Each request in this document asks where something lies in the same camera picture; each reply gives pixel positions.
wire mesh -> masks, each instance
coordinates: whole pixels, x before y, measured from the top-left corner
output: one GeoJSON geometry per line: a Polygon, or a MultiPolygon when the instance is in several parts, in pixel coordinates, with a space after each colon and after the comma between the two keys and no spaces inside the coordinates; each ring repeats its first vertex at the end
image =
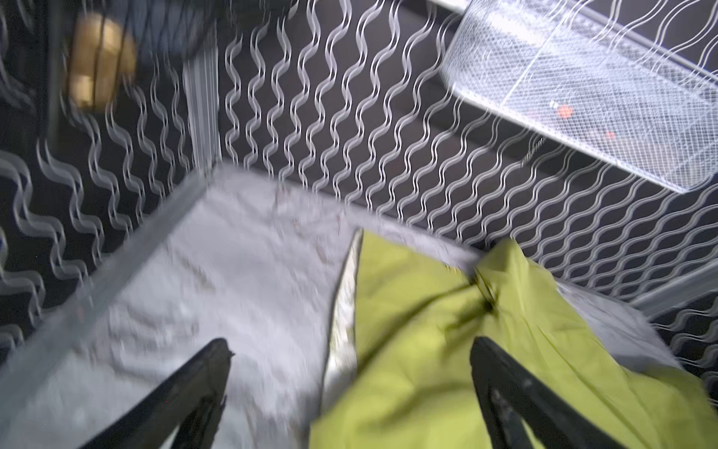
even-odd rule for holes
{"type": "Polygon", "coordinates": [[[73,17],[64,92],[75,105],[102,111],[120,82],[134,79],[138,64],[190,59],[223,6],[220,0],[83,2],[73,17]]]}
{"type": "Polygon", "coordinates": [[[577,4],[473,1],[442,77],[458,96],[676,192],[718,170],[717,77],[577,4]]]}

wire mesh basket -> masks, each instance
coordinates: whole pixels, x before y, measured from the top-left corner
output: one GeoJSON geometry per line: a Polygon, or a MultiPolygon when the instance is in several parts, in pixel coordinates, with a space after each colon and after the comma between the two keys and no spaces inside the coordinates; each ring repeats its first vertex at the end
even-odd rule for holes
{"type": "Polygon", "coordinates": [[[718,171],[718,78],[565,1],[474,0],[453,93],[673,191],[718,171]]]}
{"type": "Polygon", "coordinates": [[[237,32],[280,17],[291,0],[34,0],[37,137],[57,142],[62,99],[101,113],[143,66],[191,59],[211,27],[237,32]]]}

metal edge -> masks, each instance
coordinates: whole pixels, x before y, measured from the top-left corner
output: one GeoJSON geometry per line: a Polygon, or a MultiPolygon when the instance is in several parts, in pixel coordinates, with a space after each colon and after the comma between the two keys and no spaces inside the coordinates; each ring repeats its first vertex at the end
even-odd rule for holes
{"type": "Polygon", "coordinates": [[[688,304],[718,288],[718,259],[667,284],[644,293],[628,304],[643,312],[649,319],[688,304]]]}
{"type": "Polygon", "coordinates": [[[54,371],[97,319],[107,311],[117,294],[140,270],[155,249],[190,211],[209,184],[195,170],[143,223],[130,239],[92,274],[84,287],[46,319],[27,343],[13,353],[0,369],[0,439],[14,415],[54,371]]]}

white floor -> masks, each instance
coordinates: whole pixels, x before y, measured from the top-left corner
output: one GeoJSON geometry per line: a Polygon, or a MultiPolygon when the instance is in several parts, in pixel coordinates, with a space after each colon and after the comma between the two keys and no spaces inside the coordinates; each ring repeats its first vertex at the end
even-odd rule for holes
{"type": "MultiPolygon", "coordinates": [[[[224,168],[0,445],[78,447],[224,337],[236,355],[213,447],[304,447],[319,412],[332,299],[360,227],[463,269],[480,256],[333,198],[224,168]]],[[[648,355],[676,365],[640,313],[569,290],[562,294],[621,363],[648,355]]]]}

yellow-green fabric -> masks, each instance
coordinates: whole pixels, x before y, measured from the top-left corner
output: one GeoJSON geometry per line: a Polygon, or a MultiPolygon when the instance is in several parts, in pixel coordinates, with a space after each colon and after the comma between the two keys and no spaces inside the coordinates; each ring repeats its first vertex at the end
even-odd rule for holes
{"type": "Polygon", "coordinates": [[[471,379],[486,335],[627,448],[708,448],[718,420],[698,379],[619,366],[511,240],[476,280],[365,232],[357,273],[358,375],[312,424],[311,449],[491,448],[471,379]]]}

